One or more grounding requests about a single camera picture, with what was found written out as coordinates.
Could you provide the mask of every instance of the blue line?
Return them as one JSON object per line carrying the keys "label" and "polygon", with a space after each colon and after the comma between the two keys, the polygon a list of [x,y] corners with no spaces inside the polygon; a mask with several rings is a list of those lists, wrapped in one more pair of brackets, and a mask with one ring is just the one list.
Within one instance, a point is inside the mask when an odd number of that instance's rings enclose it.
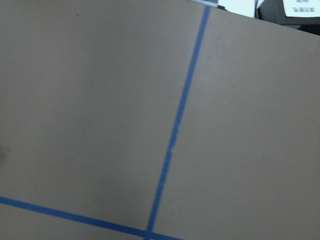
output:
{"label": "blue line", "polygon": [[202,16],[202,20],[201,20],[201,24],[199,27],[199,31],[198,31],[198,35],[196,37],[196,42],[194,45],[194,49],[193,49],[193,53],[192,53],[192,58],[190,61],[190,65],[189,65],[189,69],[187,72],[187,76],[185,79],[185,84],[184,84],[184,88],[182,91],[182,95],[181,95],[181,99],[180,99],[180,103],[178,106],[178,110],[176,113],[176,117],[175,117],[175,121],[174,121],[174,125],[172,128],[172,132],[171,132],[171,137],[170,137],[170,141],[167,147],[167,151],[166,151],[166,155],[165,155],[165,159],[164,159],[164,163],[163,163],[163,167],[162,167],[162,171],[161,171],[161,175],[160,175],[160,179],[158,182],[158,187],[156,190],[156,194],[154,197],[154,201],[153,201],[153,206],[151,209],[151,214],[149,217],[149,222],[148,222],[148,226],[146,229],[146,235],[144,237],[144,240],[150,240],[150,238],[152,238],[152,232],[154,229],[154,225],[155,225],[155,221],[157,218],[157,213],[158,213],[158,209],[159,209],[159,205],[160,205],[160,201],[161,201],[161,197],[163,194],[163,190],[165,187],[165,183],[166,183],[166,179],[167,179],[167,175],[168,175],[168,171],[169,171],[169,167],[170,167],[170,162],[172,159],[172,151],[176,145],[176,141],[177,141],[177,137],[178,137],[178,133],[179,133],[179,126],[181,124],[182,118],[183,118],[183,114],[184,114],[184,110],[186,107],[186,102],[187,102],[187,98],[188,98],[188,93],[190,90],[190,86],[192,83],[192,79],[194,76],[194,72],[195,72],[195,68],[196,68],[196,64],[197,64],[197,60],[198,60],[198,56],[199,56],[199,52],[200,52],[200,48],[201,48],[201,43],[202,43],[202,39],[205,33],[205,29],[206,29],[206,25],[208,22],[208,18],[209,18],[209,14],[210,14],[210,7],[206,6],[204,8],[204,12],[203,12],[203,16]]}
{"label": "blue line", "polygon": [[[60,211],[60,210],[56,210],[56,209],[52,209],[44,206],[38,206],[38,205],[34,205],[27,202],[6,198],[3,196],[0,196],[0,204],[16,207],[20,209],[25,209],[32,212],[37,212],[40,214],[50,215],[50,216],[58,217],[61,219],[67,219],[74,222],[88,224],[88,225],[92,225],[92,226],[96,226],[104,229],[109,229],[109,230],[113,230],[113,231],[117,231],[125,234],[135,235],[139,237],[144,237],[146,235],[146,231],[141,229],[137,229],[129,226],[123,226],[116,223],[102,221],[102,220],[94,219],[91,217],[81,216],[81,215]],[[151,233],[151,237],[154,240],[181,240],[179,238],[166,236],[158,233]]]}

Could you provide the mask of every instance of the gray floor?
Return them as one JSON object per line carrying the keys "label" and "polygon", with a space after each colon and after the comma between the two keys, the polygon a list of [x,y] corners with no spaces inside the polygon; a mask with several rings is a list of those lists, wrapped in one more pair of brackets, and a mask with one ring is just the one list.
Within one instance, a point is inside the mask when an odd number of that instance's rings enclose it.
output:
{"label": "gray floor", "polygon": [[[204,7],[0,3],[0,196],[145,230]],[[320,39],[212,9],[155,232],[320,237]],[[0,204],[3,239],[139,237]]]}

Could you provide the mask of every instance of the white object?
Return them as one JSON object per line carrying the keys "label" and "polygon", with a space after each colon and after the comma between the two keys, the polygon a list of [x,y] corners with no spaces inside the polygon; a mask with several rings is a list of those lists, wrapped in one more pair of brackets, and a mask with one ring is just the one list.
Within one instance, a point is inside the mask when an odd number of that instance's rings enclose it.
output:
{"label": "white object", "polygon": [[320,17],[320,0],[283,0],[287,17]]}
{"label": "white object", "polygon": [[229,12],[255,17],[255,0],[219,0],[219,5],[224,6]]}

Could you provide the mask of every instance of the white label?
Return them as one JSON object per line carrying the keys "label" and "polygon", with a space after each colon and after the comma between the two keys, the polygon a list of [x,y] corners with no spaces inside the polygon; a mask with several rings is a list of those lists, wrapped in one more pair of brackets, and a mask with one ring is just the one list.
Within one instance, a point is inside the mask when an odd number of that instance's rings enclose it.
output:
{"label": "white label", "polygon": [[320,17],[320,0],[283,0],[287,17]]}

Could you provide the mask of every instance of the vertical blue line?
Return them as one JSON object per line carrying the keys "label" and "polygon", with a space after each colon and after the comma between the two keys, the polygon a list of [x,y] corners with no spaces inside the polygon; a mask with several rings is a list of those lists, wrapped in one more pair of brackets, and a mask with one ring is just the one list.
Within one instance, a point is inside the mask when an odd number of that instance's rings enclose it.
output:
{"label": "vertical blue line", "polygon": [[196,37],[196,41],[195,41],[195,45],[194,45],[194,49],[193,49],[193,53],[192,53],[192,57],[191,57],[190,65],[189,65],[189,69],[188,69],[188,72],[187,72],[187,75],[186,75],[185,84],[184,84],[184,87],[183,87],[181,99],[180,99],[178,110],[177,110],[177,113],[176,113],[173,129],[172,129],[172,132],[171,132],[170,141],[169,141],[169,144],[168,144],[168,147],[167,147],[167,151],[166,151],[166,155],[165,155],[165,159],[164,159],[164,163],[163,163],[160,179],[159,179],[159,182],[158,182],[158,187],[157,187],[157,190],[156,190],[156,194],[155,194],[154,201],[153,201],[153,206],[152,206],[152,209],[151,209],[151,214],[150,214],[150,217],[149,217],[148,226],[147,226],[146,233],[145,233],[145,236],[144,236],[144,240],[150,240],[150,237],[152,236],[152,232],[153,232],[155,221],[156,221],[156,218],[157,218],[157,213],[158,213],[161,197],[162,197],[162,194],[163,194],[163,190],[164,190],[164,187],[165,187],[165,183],[166,183],[166,179],[167,179],[167,175],[168,175],[168,171],[169,171],[169,167],[170,167],[170,162],[171,162],[171,158],[172,158],[172,151],[173,151],[173,149],[174,149],[174,147],[176,145],[178,132],[179,132],[179,126],[181,124],[182,117],[183,117],[183,114],[184,114],[184,110],[185,110],[185,107],[186,107],[188,93],[189,93],[190,86],[191,86],[191,83],[192,83],[192,79],[193,79],[193,76],[194,76],[194,72],[195,72],[195,68],[196,68],[196,64],[197,64],[197,60],[198,60],[198,56],[199,56],[199,52],[200,52],[200,48],[201,48],[202,39],[203,39],[203,36],[204,36],[204,33],[205,33],[205,29],[206,29],[206,25],[207,25],[208,18],[209,18],[210,9],[211,8],[209,6],[206,6],[204,8],[201,24],[200,24],[199,31],[198,31],[198,34],[197,34],[197,37]]}

